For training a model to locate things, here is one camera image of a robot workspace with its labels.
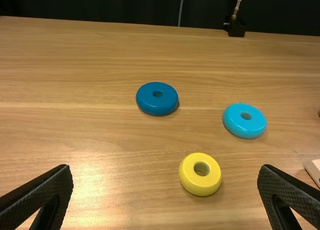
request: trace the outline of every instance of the ring hole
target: ring hole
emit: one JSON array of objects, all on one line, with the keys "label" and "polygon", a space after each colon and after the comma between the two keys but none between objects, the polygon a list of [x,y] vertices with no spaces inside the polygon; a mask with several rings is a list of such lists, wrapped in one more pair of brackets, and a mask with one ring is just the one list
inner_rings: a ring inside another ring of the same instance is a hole
[{"label": "ring hole", "polygon": [[160,98],[162,96],[162,94],[163,94],[162,91],[154,91],[152,93],[152,95],[155,96],[156,98]]},{"label": "ring hole", "polygon": [[245,120],[250,120],[250,119],[252,119],[252,116],[251,116],[249,113],[247,113],[247,112],[242,112],[242,113],[241,113],[241,117],[242,117],[243,119],[245,119]]},{"label": "ring hole", "polygon": [[208,164],[206,164],[205,162],[197,162],[194,167],[193,167],[194,171],[196,174],[198,174],[199,176],[207,176],[210,173],[210,167],[208,166]]}]

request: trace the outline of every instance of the wood grain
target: wood grain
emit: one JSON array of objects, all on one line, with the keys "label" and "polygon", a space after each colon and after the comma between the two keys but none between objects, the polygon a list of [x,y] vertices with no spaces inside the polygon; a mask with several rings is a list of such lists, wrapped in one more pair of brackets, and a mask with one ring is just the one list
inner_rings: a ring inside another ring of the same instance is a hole
[{"label": "wood grain", "polygon": [[[69,164],[63,230],[269,230],[261,165],[316,186],[304,164],[320,158],[319,68],[319,37],[0,17],[0,195]],[[177,90],[176,112],[139,111],[151,81]],[[263,136],[224,128],[238,102],[265,114]],[[220,164],[211,196],[179,183],[193,152]]]}]

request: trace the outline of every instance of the plastic ring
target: plastic ring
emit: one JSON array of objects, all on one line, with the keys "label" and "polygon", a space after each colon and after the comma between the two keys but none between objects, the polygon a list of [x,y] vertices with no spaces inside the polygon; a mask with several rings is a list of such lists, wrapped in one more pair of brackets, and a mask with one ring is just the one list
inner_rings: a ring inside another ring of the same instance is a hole
[{"label": "plastic ring", "polygon": [[211,156],[200,152],[192,153],[182,160],[179,177],[182,186],[197,196],[213,194],[222,182],[219,164]]},{"label": "plastic ring", "polygon": [[136,104],[146,114],[164,116],[176,110],[179,98],[176,90],[163,82],[149,82],[136,93]]},{"label": "plastic ring", "polygon": [[223,124],[233,135],[243,139],[259,137],[267,128],[267,119],[254,106],[235,103],[226,108]]}]

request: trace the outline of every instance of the yellow ring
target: yellow ring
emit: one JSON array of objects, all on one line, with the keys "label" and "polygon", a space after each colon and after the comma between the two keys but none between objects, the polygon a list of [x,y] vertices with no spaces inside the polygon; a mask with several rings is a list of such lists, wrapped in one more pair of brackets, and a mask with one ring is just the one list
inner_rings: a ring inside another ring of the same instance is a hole
[{"label": "yellow ring", "polygon": [[220,166],[211,156],[195,152],[186,156],[179,167],[182,186],[191,194],[208,196],[213,194],[221,185]]}]

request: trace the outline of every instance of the wooden block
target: wooden block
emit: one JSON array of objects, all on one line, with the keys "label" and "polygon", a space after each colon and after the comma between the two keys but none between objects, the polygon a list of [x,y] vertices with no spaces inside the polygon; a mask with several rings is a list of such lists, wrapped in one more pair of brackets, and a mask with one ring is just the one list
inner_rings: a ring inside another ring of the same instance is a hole
[{"label": "wooden block", "polygon": [[320,188],[320,159],[309,161],[305,165],[305,169],[310,174],[313,181]]}]

